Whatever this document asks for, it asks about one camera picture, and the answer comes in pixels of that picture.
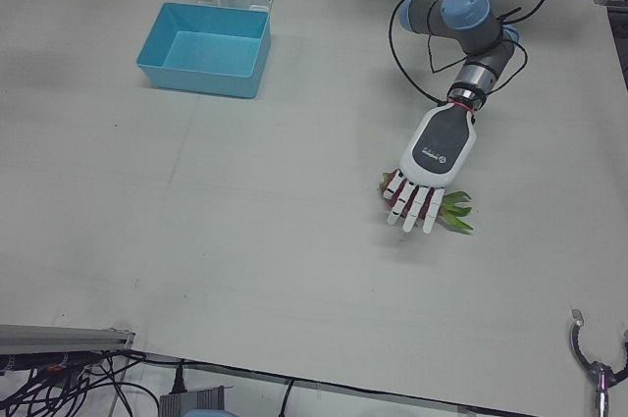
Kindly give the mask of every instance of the white table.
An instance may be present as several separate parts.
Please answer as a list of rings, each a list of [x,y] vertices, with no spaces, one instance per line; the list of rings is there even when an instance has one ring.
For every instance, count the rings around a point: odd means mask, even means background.
[[[570,308],[615,369],[628,327],[628,113],[603,8],[548,0],[519,27],[530,65],[478,115],[452,187],[475,232],[404,235],[377,185],[431,106],[388,50],[397,0],[275,0],[253,100],[151,86],[134,59],[165,1],[194,0],[0,0],[0,323],[590,415]],[[424,37],[397,39],[445,92]],[[626,386],[611,406],[626,412]]]

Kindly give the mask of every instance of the robotic arm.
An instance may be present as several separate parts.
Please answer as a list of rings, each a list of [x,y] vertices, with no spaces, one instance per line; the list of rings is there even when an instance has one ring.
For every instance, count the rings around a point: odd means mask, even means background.
[[[425,115],[384,192],[386,199],[399,193],[389,224],[395,224],[409,207],[403,223],[406,232],[412,230],[425,200],[430,199],[423,224],[423,232],[428,234],[445,187],[455,179],[475,142],[474,114],[512,57],[519,35],[514,27],[501,24],[489,0],[405,0],[399,13],[405,29],[456,39],[467,55],[446,101]]]

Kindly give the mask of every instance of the robotic hand finger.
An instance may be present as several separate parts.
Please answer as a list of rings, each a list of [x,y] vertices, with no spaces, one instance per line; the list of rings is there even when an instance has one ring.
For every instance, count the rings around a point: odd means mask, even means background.
[[[457,175],[475,139],[473,114],[465,105],[452,101],[430,110],[405,149],[400,169],[394,172],[384,191],[386,199],[398,193],[389,213],[389,224],[395,224],[405,211],[403,230],[409,233],[427,202],[423,232],[429,234],[438,217],[445,187]]]

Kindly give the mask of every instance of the blue plastic bin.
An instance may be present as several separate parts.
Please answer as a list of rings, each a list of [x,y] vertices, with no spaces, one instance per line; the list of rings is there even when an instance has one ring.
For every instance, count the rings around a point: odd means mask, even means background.
[[[268,12],[164,3],[137,65],[160,87],[252,98],[269,28]]]

